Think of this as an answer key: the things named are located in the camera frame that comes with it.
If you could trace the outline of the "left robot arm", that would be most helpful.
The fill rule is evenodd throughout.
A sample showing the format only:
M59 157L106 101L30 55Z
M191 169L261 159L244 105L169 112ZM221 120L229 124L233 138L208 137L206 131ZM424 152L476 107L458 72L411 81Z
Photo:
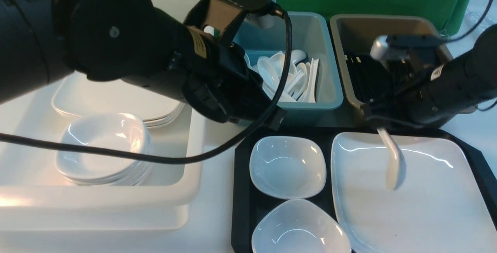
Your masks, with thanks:
M186 103L219 123L278 129L286 111L262 89L234 36L273 0L199 0L180 22L151 0L1 0L1 102L78 71Z

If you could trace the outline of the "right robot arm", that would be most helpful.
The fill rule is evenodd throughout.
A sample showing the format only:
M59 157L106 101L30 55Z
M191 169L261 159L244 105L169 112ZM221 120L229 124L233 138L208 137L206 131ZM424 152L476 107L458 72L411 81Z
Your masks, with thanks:
M362 105L371 127L434 127L467 108L496 98L496 26L487 28L467 52L442 58L450 39L433 35L378 37L371 58L407 58L411 71L394 78L387 94Z

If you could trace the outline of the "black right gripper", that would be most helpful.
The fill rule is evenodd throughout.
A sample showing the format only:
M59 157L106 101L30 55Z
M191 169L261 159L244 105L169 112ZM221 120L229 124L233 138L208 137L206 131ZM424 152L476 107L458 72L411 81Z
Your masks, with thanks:
M365 104L362 111L373 127L430 127L445 118L496 98L496 50L472 49L440 67L401 94Z

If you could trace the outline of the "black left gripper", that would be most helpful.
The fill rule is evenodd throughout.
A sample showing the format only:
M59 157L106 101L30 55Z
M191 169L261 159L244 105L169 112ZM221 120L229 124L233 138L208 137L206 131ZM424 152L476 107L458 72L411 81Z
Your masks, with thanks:
M211 26L185 26L151 0L80 0L70 16L74 68L88 80L122 80L187 103L215 122L263 118L264 126L278 129L286 111L270 108L243 49L219 45L219 37Z

